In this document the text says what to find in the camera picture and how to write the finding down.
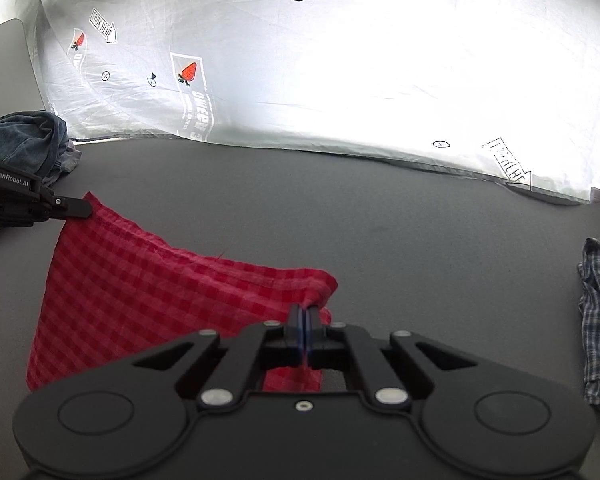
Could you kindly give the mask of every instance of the look here arrow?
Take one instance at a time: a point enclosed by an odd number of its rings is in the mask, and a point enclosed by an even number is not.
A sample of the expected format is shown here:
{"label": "look here arrow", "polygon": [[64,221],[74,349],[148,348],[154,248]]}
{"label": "look here arrow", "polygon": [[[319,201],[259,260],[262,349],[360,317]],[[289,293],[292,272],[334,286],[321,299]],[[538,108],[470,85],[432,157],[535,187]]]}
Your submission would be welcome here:
{"label": "look here arrow", "polygon": [[98,12],[98,9],[93,9],[91,17],[89,18],[89,22],[96,28],[96,30],[100,34],[104,36],[104,39],[107,40],[107,43],[118,42],[118,38],[116,35],[116,26],[113,22],[109,24],[109,22],[104,19],[102,14]]}
{"label": "look here arrow", "polygon": [[483,144],[482,147],[493,153],[502,171],[504,171],[510,181],[517,184],[525,184],[529,186],[529,189],[531,188],[531,172],[527,171],[525,173],[525,170],[522,169],[516,157],[507,149],[507,145],[501,137]]}

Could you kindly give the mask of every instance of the metal rivet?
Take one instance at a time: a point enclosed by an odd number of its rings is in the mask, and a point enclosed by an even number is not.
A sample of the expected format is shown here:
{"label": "metal rivet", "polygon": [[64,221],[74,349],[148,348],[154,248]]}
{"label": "metal rivet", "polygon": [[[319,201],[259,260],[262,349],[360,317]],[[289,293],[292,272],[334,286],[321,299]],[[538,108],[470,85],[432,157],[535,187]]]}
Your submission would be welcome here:
{"label": "metal rivet", "polygon": [[382,388],[376,392],[376,399],[383,404],[402,404],[409,394],[400,388]]}
{"label": "metal rivet", "polygon": [[296,410],[299,412],[310,412],[314,408],[314,405],[308,400],[301,400],[296,402]]}
{"label": "metal rivet", "polygon": [[203,392],[200,399],[209,406],[224,406],[234,400],[234,396],[229,390],[215,388]]}

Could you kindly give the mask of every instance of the robotic arm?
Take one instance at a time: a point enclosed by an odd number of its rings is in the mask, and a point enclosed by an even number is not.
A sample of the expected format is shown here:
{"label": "robotic arm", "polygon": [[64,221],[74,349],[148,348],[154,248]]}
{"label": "robotic arm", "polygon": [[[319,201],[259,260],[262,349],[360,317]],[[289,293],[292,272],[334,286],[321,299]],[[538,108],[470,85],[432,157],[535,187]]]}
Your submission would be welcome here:
{"label": "robotic arm", "polygon": [[[303,363],[340,370],[347,391],[262,391],[266,370]],[[563,386],[298,306],[48,384],[13,419],[31,480],[567,480],[594,428]]]}
{"label": "robotic arm", "polygon": [[91,204],[86,200],[55,195],[40,177],[0,162],[0,228],[90,215]]}

